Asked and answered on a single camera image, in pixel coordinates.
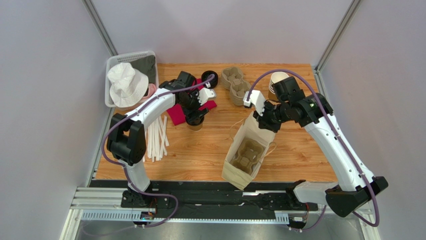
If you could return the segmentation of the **black cup lid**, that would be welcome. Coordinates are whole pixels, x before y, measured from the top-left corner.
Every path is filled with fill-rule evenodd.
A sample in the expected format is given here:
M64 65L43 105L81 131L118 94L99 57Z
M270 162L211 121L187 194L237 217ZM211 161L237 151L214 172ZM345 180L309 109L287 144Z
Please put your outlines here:
M200 115L186 116L185 121L191 127L197 127L203 124L205 117Z

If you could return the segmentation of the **brown paper bag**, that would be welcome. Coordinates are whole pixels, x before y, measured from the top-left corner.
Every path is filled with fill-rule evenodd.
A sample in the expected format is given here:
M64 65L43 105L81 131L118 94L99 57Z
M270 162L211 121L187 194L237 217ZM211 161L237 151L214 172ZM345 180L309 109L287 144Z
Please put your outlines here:
M264 158L276 148L275 133L260 129L250 113L238 131L230 134L232 144L224 160L221 177L238 190L244 190L257 176Z

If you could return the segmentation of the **stack of black cup lids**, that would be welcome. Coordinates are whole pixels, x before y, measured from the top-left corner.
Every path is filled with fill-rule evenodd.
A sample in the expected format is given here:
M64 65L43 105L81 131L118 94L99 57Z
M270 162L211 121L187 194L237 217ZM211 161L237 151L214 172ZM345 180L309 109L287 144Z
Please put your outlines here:
M201 81L207 89L214 89L219 82L218 74L215 71L207 70L201 75Z

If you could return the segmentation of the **single cardboard cup carrier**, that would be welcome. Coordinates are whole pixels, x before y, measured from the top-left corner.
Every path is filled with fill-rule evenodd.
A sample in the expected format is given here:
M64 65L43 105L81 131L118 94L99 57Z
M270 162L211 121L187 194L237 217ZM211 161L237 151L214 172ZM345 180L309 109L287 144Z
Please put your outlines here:
M259 163L265 147L258 141L244 138L239 145L236 154L230 161L230 164L237 169L251 175Z

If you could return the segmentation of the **stack of paper cups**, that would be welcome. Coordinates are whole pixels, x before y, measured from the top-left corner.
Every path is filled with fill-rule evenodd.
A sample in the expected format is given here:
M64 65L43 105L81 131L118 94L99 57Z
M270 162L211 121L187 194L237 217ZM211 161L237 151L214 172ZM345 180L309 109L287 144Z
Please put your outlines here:
M277 96L275 94L275 90L273 88L273 85L288 78L289 75L283 71L274 72L270 76L270 81L268 85L268 99L270 100L277 100Z

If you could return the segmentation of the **cardboard cup carrier stack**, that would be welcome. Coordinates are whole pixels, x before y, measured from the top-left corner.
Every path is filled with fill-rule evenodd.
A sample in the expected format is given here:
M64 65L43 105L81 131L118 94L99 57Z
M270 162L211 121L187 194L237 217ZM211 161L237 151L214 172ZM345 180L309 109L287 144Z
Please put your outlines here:
M236 66L224 68L220 74L220 82L229 91L233 104L242 106L245 93L251 88L251 84L244 79L243 71Z

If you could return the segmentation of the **brown paper coffee cup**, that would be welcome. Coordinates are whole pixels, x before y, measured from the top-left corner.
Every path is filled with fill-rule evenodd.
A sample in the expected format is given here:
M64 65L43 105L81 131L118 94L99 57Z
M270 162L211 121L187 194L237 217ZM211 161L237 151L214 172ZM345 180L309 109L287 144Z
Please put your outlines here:
M199 124L199 125L188 125L188 128L194 132L198 132L203 128L203 124Z

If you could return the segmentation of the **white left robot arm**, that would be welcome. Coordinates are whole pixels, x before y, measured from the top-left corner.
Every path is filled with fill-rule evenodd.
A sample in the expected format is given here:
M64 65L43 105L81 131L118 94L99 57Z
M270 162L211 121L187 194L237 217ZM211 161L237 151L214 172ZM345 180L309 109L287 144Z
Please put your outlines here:
M181 71L176 79L165 81L142 105L126 114L115 114L110 121L110 129L103 139L106 149L114 159L105 159L123 168L130 195L142 206L147 206L162 194L151 193L151 181L147 176L143 158L146 154L146 130L168 109L179 105L185 122L193 128L200 128L209 109L204 105L216 97L211 88L218 80L216 73L206 72L197 83L196 78Z

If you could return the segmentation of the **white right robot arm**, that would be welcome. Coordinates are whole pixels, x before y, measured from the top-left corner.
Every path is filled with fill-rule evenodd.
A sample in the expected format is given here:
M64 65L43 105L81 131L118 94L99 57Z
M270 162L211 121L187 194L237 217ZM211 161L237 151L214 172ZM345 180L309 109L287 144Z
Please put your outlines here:
M383 176L375 176L357 156L323 95L305 95L293 76L272 87L276 101L267 100L253 88L243 97L244 107L255 108L253 117L259 128L277 133L282 123L299 124L316 141L337 177L337 182L332 183L296 181L286 189L295 201L328 206L344 218L375 200L389 186Z

